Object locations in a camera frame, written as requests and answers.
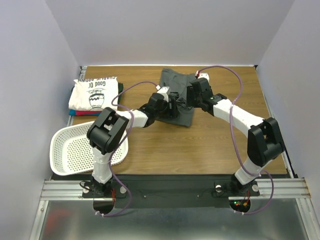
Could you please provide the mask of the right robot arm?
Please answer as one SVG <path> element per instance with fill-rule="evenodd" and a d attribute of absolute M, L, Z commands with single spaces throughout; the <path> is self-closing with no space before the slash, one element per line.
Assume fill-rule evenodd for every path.
<path fill-rule="evenodd" d="M 233 128 L 247 137 L 247 159 L 231 177 L 230 189 L 235 195 L 246 192 L 261 171 L 286 150 L 276 119 L 258 117 L 236 106 L 226 96 L 213 94 L 206 78 L 195 79 L 187 87 L 187 105 L 228 122 L 234 145 Z"/>

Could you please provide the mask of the teal folded t shirt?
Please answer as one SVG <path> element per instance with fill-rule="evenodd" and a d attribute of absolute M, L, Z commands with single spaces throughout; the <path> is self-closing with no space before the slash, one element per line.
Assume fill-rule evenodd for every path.
<path fill-rule="evenodd" d="M 73 110 L 73 109 L 69 110 L 69 115 L 70 116 L 81 116 L 82 114 L 83 114 L 83 111 Z"/>

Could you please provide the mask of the dark green folded t shirt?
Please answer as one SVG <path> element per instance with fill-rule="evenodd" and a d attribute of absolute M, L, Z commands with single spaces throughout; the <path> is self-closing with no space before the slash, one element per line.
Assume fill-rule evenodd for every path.
<path fill-rule="evenodd" d="M 121 99 L 122 99 L 122 92 L 124 90 L 124 84 L 123 83 L 118 83 L 118 100 L 117 100 L 117 104 L 119 105 L 121 103 Z"/>

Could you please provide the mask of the white printed folded t shirt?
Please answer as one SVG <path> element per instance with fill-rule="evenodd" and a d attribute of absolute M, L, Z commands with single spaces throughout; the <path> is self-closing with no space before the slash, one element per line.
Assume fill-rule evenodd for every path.
<path fill-rule="evenodd" d="M 75 111 L 102 111 L 115 103 L 119 94 L 116 76 L 102 78 L 75 79 L 68 102 L 68 108 Z"/>

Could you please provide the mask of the grey t shirt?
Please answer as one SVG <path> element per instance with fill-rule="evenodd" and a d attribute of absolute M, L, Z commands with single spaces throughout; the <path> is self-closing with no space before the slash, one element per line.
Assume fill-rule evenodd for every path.
<path fill-rule="evenodd" d="M 169 87 L 170 93 L 175 96 L 177 117 L 172 117 L 168 113 L 157 120 L 163 123 L 190 127 L 192 125 L 194 108 L 187 106 L 187 87 L 191 86 L 191 81 L 195 76 L 174 71 L 171 68 L 163 68 L 161 71 L 159 85 Z"/>

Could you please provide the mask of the aluminium front rail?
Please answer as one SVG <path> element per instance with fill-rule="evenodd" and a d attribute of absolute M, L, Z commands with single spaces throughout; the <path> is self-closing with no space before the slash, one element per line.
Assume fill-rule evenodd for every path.
<path fill-rule="evenodd" d="M 269 179 L 258 179 L 258 195 L 250 194 L 251 200 L 272 199 L 309 199 L 311 198 L 307 183 L 303 178 L 276 178 L 273 185 Z M 42 201 L 97 200 L 110 201 L 111 198 L 84 197 L 83 189 L 75 180 L 46 180 L 40 195 Z"/>

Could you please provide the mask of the white perforated plastic basket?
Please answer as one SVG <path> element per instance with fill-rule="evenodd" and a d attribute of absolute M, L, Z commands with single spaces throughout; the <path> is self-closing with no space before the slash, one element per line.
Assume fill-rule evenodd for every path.
<path fill-rule="evenodd" d="M 64 127 L 58 130 L 50 142 L 51 170 L 60 176 L 89 172 L 94 169 L 94 153 L 87 138 L 93 121 Z"/>

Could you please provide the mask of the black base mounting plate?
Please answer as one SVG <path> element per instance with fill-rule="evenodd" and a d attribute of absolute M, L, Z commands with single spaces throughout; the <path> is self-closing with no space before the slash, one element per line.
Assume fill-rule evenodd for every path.
<path fill-rule="evenodd" d="M 132 209 L 144 208 L 228 208 L 231 200 L 258 197 L 260 192 L 253 181 L 237 186 L 230 174 L 119 174 L 123 188 L 115 179 L 95 190 L 92 181 L 84 181 L 82 197 L 110 201 L 118 209 L 130 203 Z"/>

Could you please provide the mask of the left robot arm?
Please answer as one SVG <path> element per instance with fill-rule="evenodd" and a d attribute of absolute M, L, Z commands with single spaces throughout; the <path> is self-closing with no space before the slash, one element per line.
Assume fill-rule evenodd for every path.
<path fill-rule="evenodd" d="M 100 197 L 112 193 L 111 158 L 127 139 L 132 128 L 147 128 L 164 117 L 176 118 L 176 92 L 163 89 L 153 93 L 148 102 L 136 110 L 115 111 L 105 108 L 87 131 L 93 152 L 93 172 L 84 188 Z"/>

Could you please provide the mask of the red folded t shirt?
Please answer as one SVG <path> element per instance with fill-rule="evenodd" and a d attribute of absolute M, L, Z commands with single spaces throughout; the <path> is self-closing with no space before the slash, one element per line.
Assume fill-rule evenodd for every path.
<path fill-rule="evenodd" d="M 83 111 L 83 114 L 82 115 L 77 115 L 77 116 L 98 116 L 102 111 L 101 110 L 98 110 L 98 111 Z"/>

